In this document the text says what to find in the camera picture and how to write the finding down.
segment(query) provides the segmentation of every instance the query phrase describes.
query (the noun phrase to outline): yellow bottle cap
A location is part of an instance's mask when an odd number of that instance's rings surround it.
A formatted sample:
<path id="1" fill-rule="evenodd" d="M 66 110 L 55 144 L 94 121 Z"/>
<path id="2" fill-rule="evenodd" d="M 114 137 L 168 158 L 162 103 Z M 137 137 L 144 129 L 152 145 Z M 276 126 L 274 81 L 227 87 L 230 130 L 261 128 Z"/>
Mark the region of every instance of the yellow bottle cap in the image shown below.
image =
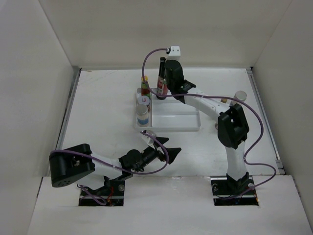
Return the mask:
<path id="1" fill-rule="evenodd" d="M 145 82 L 147 82 L 148 81 L 148 77 L 147 76 L 145 76 Z"/>

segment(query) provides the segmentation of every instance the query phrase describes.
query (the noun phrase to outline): white tray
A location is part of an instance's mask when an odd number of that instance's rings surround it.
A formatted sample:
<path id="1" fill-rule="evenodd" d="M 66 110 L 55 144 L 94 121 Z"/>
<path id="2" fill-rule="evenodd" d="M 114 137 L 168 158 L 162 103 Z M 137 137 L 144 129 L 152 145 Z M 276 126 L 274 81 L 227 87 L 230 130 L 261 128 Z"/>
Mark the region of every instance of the white tray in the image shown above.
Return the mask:
<path id="1" fill-rule="evenodd" d="M 140 127 L 134 112 L 134 127 L 138 130 L 155 131 L 199 131 L 201 122 L 199 110 L 185 105 L 173 97 L 164 100 L 151 94 L 151 109 L 149 112 L 149 125 Z M 135 107 L 138 105 L 138 97 L 141 96 L 140 88 L 137 89 Z"/>

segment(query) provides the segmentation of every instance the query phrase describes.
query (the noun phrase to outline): white floor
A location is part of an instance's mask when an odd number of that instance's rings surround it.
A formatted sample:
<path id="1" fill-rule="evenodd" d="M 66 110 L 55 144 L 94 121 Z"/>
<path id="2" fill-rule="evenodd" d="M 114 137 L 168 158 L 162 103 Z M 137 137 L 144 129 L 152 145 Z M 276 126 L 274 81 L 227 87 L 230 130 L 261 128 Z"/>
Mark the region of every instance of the white floor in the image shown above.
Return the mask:
<path id="1" fill-rule="evenodd" d="M 123 207 L 78 207 L 79 193 L 75 184 L 52 188 L 45 177 L 28 235 L 312 234 L 286 175 L 257 188 L 260 206 L 214 206 L 209 177 L 133 177 Z"/>
<path id="2" fill-rule="evenodd" d="M 157 70 L 146 70 L 151 87 L 156 87 Z M 245 69 L 184 69 L 185 79 L 209 95 L 233 97 L 238 90 L 247 93 L 246 102 L 260 113 Z M 63 148 L 81 143 L 91 150 L 119 158 L 131 149 L 143 150 L 146 145 L 134 129 L 135 92 L 140 87 L 140 70 L 82 71 L 72 106 Z M 246 149 L 258 138 L 260 127 L 255 116 L 245 109 L 250 126 Z M 201 128 L 197 132 L 159 132 L 169 137 L 167 147 L 181 147 L 174 163 L 157 175 L 161 176 L 221 176 L 227 172 L 224 146 L 217 138 L 214 121 L 201 113 Z M 269 134 L 247 157 L 248 161 L 276 166 L 276 155 Z M 146 171 L 160 168 L 154 162 Z M 251 175 L 272 174 L 263 166 L 247 166 Z"/>

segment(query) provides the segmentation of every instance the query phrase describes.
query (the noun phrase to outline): screw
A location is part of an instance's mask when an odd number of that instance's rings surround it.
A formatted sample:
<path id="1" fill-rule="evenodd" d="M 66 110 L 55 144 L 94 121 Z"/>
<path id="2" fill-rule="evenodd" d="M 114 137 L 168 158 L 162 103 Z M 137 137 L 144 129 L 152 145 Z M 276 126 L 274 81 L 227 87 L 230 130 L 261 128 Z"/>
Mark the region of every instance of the screw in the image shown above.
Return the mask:
<path id="1" fill-rule="evenodd" d="M 218 186 L 217 184 L 213 184 L 213 185 L 212 185 L 213 191 L 219 190 L 219 188 L 218 188 L 217 186 Z"/>
<path id="2" fill-rule="evenodd" d="M 119 186 L 118 186 L 118 190 L 119 190 L 120 192 L 124 191 L 124 190 L 125 190 L 125 186 L 124 186 L 124 185 L 119 185 Z"/>

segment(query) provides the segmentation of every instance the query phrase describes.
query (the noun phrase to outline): white wall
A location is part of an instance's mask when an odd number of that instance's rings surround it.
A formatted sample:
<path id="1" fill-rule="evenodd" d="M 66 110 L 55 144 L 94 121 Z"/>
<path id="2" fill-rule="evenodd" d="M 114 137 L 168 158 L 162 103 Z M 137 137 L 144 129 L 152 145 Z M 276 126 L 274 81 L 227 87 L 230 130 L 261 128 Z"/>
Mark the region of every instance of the white wall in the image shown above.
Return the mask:
<path id="1" fill-rule="evenodd" d="M 73 70 L 37 0 L 1 0 L 0 31 L 0 234 L 23 235 Z"/>
<path id="2" fill-rule="evenodd" d="M 278 151 L 313 226 L 313 1 L 293 0 L 253 73 Z"/>
<path id="3" fill-rule="evenodd" d="M 139 68 L 152 49 L 179 45 L 185 66 L 242 68 L 254 65 L 291 0 L 40 2 L 73 65 Z"/>

